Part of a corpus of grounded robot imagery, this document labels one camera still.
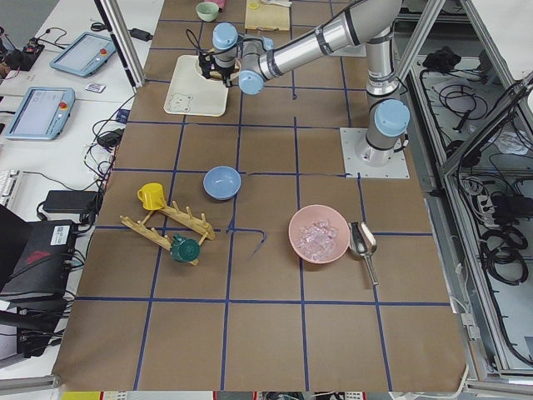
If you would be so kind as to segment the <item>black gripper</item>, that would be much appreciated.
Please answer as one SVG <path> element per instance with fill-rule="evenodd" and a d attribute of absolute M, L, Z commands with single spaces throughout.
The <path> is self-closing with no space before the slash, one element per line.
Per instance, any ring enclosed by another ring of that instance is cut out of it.
<path fill-rule="evenodd" d="M 232 75 L 236 72 L 236 61 L 222 60 L 213 52 L 200 53 L 198 64 L 205 79 L 220 80 L 227 88 L 232 87 Z"/>

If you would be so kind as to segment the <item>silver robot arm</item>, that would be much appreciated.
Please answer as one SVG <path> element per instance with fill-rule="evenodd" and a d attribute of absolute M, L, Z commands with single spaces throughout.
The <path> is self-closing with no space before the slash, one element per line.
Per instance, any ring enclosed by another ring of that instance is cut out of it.
<path fill-rule="evenodd" d="M 400 1 L 351 2 L 329 21 L 280 47 L 222 22 L 213 31 L 213 50 L 199 53 L 199 67 L 206 79 L 219 73 L 227 87 L 237 72 L 241 91 L 255 95 L 269 80 L 343 48 L 364 45 L 370 124 L 355 152 L 366 165 L 382 167 L 390 162 L 411 117 L 398 97 L 400 80 L 393 61 L 393 22 L 401 5 Z"/>
<path fill-rule="evenodd" d="M 349 57 L 349 58 L 365 58 L 366 57 L 366 45 L 347 45 L 336 50 L 332 56 L 334 57 Z"/>

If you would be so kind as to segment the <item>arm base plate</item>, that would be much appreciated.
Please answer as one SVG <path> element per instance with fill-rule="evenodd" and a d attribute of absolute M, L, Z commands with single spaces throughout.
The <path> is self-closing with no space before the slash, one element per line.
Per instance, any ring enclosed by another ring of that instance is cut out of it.
<path fill-rule="evenodd" d="M 406 156 L 397 139 L 393 149 L 377 151 L 366 143 L 366 128 L 341 127 L 341 149 L 349 178 L 409 179 Z"/>

